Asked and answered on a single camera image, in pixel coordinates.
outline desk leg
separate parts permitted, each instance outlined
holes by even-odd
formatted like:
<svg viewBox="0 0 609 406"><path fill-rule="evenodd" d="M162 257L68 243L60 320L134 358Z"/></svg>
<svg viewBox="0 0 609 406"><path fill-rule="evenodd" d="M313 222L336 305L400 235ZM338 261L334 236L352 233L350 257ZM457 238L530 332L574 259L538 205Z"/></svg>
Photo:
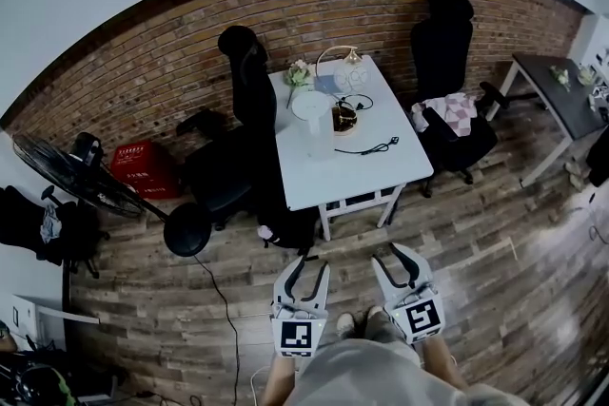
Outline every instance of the desk leg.
<svg viewBox="0 0 609 406"><path fill-rule="evenodd" d="M516 78L516 75L518 74L518 71L519 71L519 65L518 65L518 63L513 61L512 66L510 67L510 70L507 72L507 75L505 76L505 80L503 80L503 85L501 85L501 88L499 89L499 91L501 92L501 95L503 95L503 96L507 95L507 92L510 90L510 88L512 87L512 84L514 83L514 80ZM488 122L491 122L493 120L493 118L495 117L495 114L497 113L497 110L499 110L499 104L497 102L493 102L493 106L491 106L491 109L486 114L486 120Z"/></svg>
<svg viewBox="0 0 609 406"><path fill-rule="evenodd" d="M398 200L398 198L400 198L400 193L402 193L402 190L404 187L405 187L405 184L400 184L399 186L396 186L393 189L393 193L391 193L391 200L389 200L389 203L384 208L383 214L381 215L381 218L379 219L379 222L377 223L378 228L381 228L384 225L384 221L387 220L387 217L391 213L393 206L396 204L396 201Z"/></svg>
<svg viewBox="0 0 609 406"><path fill-rule="evenodd" d="M327 205L325 203L319 205L320 217L322 219L322 228L324 229L324 239L326 242L330 242L330 222L327 218Z"/></svg>
<svg viewBox="0 0 609 406"><path fill-rule="evenodd" d="M556 148L543 161L541 161L541 163L535 169L533 169L531 174L529 174L526 178L524 178L524 180L521 181L522 187L525 188L526 186L534 182L540 176L540 174L545 171L550 166L550 164L552 164L560 156L560 154L562 154L566 150L569 145L571 145L572 142L573 140L568 136L566 136L562 141L560 141L560 144L557 145Z"/></svg>

